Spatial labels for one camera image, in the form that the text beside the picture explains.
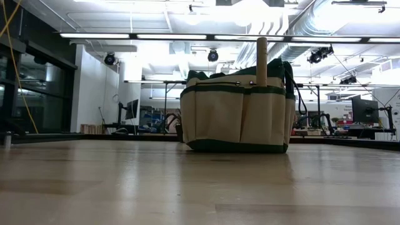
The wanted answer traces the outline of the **large black computer monitor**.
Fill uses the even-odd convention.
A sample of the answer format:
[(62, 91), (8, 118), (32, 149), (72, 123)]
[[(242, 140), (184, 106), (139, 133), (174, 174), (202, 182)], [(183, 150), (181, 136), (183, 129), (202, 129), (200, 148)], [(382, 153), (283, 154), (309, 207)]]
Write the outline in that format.
[(355, 123), (378, 123), (379, 122), (379, 107), (377, 101), (361, 99), (353, 97), (352, 118)]

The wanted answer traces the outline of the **narrow steel garden trowel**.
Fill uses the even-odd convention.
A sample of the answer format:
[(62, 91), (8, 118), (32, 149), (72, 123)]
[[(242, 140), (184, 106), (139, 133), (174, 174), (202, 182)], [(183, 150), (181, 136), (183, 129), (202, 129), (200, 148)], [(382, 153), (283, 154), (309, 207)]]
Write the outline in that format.
[(257, 39), (257, 61), (256, 61), (256, 84), (258, 86), (266, 87), (267, 86), (267, 61), (268, 61), (268, 52), (267, 52), (267, 39), (265, 37), (259, 37)]

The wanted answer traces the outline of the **long LED light bar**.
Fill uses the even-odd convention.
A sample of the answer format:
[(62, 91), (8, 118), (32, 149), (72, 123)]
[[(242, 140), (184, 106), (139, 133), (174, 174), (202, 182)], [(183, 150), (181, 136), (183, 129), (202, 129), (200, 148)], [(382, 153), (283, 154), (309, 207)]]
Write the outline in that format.
[[(61, 32), (66, 39), (142, 40), (142, 41), (228, 41), (254, 42), (261, 35), (250, 34), (176, 34), (176, 33), (91, 33)], [(320, 44), (400, 44), (400, 37), (386, 36), (282, 36), (265, 35), (271, 43), (320, 43)]]

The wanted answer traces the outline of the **background rig frame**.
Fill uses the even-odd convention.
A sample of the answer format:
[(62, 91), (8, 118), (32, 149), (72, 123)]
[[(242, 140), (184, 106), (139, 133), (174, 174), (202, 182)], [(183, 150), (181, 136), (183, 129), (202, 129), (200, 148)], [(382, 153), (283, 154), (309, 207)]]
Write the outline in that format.
[[(186, 81), (124, 81), (126, 84), (138, 84), (141, 88), (140, 105), (151, 106), (159, 110), (180, 108), (179, 98), (183, 89), (186, 87)], [(321, 108), (321, 90), (322, 86), (317, 84), (297, 84), (299, 90), (308, 88), (314, 95), (314, 99), (305, 99), (306, 95), (301, 94), (307, 107), (307, 116), (311, 113), (323, 113)]]

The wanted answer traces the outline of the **silver ventilation duct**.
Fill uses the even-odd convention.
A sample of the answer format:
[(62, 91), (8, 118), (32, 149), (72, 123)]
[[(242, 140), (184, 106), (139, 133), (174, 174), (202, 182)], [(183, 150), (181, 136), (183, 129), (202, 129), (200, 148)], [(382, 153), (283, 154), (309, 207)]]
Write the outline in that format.
[[(333, 5), (338, 0), (315, 0), (305, 13), (289, 27), (290, 36), (331, 36), (340, 30), (349, 21), (339, 15), (339, 6)], [(277, 43), (271, 53), (274, 58), (293, 62), (309, 48), (305, 46), (290, 46), (289, 43)]]

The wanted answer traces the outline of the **small black computer monitor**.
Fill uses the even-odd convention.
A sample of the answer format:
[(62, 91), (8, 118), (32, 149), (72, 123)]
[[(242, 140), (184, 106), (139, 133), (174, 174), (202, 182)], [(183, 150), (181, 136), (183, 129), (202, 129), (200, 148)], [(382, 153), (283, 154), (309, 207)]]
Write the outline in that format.
[(135, 119), (137, 118), (137, 113), (138, 113), (138, 103), (139, 100), (135, 99), (133, 101), (130, 101), (126, 104), (126, 115), (125, 119)]

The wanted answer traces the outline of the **small grey post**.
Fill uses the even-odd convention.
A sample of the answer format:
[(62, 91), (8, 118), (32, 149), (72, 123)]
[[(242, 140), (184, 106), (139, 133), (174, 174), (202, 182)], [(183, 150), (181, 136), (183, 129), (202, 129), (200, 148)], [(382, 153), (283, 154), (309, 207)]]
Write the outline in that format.
[(12, 134), (12, 132), (10, 132), (10, 131), (7, 131), (7, 132), (5, 133), (5, 135), (4, 135), (4, 142), (3, 142), (3, 145), (4, 145), (4, 148), (5, 148), (5, 149), (9, 149), (9, 148), (11, 147), (11, 144), (12, 144), (12, 136), (13, 136), (13, 134)]

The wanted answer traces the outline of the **black ceiling track light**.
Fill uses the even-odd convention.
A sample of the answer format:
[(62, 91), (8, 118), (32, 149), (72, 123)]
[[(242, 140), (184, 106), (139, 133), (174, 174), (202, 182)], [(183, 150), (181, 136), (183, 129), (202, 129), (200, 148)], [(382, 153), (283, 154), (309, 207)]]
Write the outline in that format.
[(334, 49), (331, 45), (328, 47), (320, 47), (317, 50), (313, 50), (311, 52), (311, 55), (307, 58), (307, 62), (309, 62), (310, 64), (320, 63), (323, 59), (327, 58), (333, 53)]

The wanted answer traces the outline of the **wooden slat crate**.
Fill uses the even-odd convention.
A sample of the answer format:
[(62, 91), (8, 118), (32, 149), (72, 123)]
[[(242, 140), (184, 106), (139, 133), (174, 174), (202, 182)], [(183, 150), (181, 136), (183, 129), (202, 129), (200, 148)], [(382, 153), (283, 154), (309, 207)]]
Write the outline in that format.
[(104, 134), (104, 128), (103, 125), (82, 124), (80, 125), (80, 132), (83, 134)]

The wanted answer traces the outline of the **beige green gardening bag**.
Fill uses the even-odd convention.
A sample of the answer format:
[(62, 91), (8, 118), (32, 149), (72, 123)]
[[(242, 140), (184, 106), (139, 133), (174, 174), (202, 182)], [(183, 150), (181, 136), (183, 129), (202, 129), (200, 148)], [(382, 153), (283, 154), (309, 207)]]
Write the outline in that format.
[(266, 85), (256, 67), (210, 76), (190, 71), (180, 95), (183, 141), (195, 151), (286, 153), (296, 95), (289, 62), (267, 65)]

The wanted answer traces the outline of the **potted succulent plant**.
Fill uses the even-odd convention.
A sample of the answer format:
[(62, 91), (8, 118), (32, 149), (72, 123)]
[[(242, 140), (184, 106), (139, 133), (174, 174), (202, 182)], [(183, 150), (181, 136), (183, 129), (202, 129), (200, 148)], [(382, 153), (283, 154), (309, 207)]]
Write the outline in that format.
[(183, 143), (183, 127), (182, 127), (182, 119), (181, 119), (181, 110), (176, 109), (176, 133), (177, 133), (177, 138), (180, 143)]

